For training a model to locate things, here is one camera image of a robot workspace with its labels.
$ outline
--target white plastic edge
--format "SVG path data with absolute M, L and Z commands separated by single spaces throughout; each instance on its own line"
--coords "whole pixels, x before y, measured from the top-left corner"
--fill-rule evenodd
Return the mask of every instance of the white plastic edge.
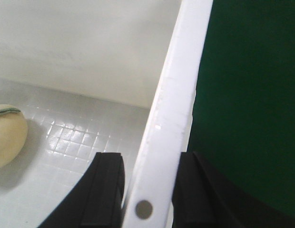
M 183 0 L 124 203 L 123 228 L 164 228 L 193 97 L 212 0 Z M 136 205 L 153 206 L 148 219 Z

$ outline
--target green surface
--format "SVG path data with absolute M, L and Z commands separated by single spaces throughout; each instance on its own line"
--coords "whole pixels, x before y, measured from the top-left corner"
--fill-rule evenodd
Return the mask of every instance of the green surface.
M 215 0 L 189 151 L 295 218 L 295 0 Z

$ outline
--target black plastic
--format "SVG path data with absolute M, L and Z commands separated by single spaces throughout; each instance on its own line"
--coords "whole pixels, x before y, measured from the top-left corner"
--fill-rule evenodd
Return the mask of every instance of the black plastic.
M 120 228 L 124 165 L 119 153 L 97 153 L 91 165 L 39 228 Z
M 174 228 L 295 228 L 295 219 L 229 181 L 201 154 L 182 153 L 172 199 Z

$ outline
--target hole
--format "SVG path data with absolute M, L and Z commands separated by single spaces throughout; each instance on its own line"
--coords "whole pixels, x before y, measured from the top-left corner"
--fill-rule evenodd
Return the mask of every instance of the hole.
M 136 205 L 136 215 L 140 219 L 148 219 L 153 212 L 152 204 L 147 200 L 142 200 Z

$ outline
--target green string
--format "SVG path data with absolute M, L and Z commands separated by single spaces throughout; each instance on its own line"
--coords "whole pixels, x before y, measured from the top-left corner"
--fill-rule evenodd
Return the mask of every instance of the green string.
M 3 108 L 3 109 L 0 109 L 0 115 L 4 115 L 4 114 L 7 114 L 7 113 L 19 113 L 20 112 L 20 109 L 18 108 Z

